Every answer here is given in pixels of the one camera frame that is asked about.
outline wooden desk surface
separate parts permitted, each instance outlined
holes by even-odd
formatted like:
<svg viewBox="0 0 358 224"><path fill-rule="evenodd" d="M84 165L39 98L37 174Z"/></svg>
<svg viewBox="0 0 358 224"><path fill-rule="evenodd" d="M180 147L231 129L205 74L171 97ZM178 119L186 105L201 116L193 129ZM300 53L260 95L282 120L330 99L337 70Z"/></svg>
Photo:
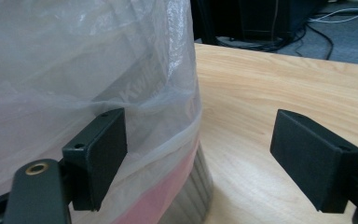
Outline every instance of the wooden desk surface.
<svg viewBox="0 0 358 224"><path fill-rule="evenodd" d="M196 45L201 143L213 176L207 224L351 223L317 212L269 153L278 108L358 146L358 65Z"/></svg>

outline pink fabric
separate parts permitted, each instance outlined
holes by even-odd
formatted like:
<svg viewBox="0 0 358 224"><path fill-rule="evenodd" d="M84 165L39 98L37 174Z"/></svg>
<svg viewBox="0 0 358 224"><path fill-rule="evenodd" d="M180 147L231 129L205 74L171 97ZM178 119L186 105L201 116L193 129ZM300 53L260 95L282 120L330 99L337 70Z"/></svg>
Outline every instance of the pink fabric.
<svg viewBox="0 0 358 224"><path fill-rule="evenodd" d="M185 184L193 168L194 158L200 140L179 164L155 187L144 193L139 201L112 224L151 224L158 223L174 197Z"/></svg>

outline screw hole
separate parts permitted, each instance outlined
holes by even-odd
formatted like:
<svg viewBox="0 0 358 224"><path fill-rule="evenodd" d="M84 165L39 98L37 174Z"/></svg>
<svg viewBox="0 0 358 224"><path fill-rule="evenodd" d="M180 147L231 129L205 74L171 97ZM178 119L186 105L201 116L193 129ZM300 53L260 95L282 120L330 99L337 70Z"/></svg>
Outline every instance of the screw hole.
<svg viewBox="0 0 358 224"><path fill-rule="evenodd" d="M78 143L75 145L75 148L82 148L84 147L84 144L83 143Z"/></svg>
<svg viewBox="0 0 358 224"><path fill-rule="evenodd" d="M27 175L38 175L45 172L47 169L48 169L48 164L45 162L40 162L28 167L25 173Z"/></svg>

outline black mount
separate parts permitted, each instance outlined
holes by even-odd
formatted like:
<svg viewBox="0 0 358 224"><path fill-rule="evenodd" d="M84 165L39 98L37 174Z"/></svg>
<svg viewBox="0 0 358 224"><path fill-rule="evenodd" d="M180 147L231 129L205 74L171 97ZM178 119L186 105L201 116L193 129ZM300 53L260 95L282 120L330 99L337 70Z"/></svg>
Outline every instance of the black mount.
<svg viewBox="0 0 358 224"><path fill-rule="evenodd" d="M278 110L270 152L318 211L344 213L356 205L358 147L303 115Z"/></svg>
<svg viewBox="0 0 358 224"><path fill-rule="evenodd" d="M0 196L0 223L71 223L75 210L98 211L127 154L124 109L95 118L62 149L63 158L39 160L14 175Z"/></svg>

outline brass insert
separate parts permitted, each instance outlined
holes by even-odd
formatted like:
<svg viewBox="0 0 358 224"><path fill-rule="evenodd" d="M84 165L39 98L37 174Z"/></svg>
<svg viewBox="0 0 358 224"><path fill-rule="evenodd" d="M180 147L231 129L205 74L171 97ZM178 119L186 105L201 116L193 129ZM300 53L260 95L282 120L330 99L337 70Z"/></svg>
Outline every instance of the brass insert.
<svg viewBox="0 0 358 224"><path fill-rule="evenodd" d="M25 173L27 175L39 175L48 169L48 164L45 162L35 163L28 167Z"/></svg>

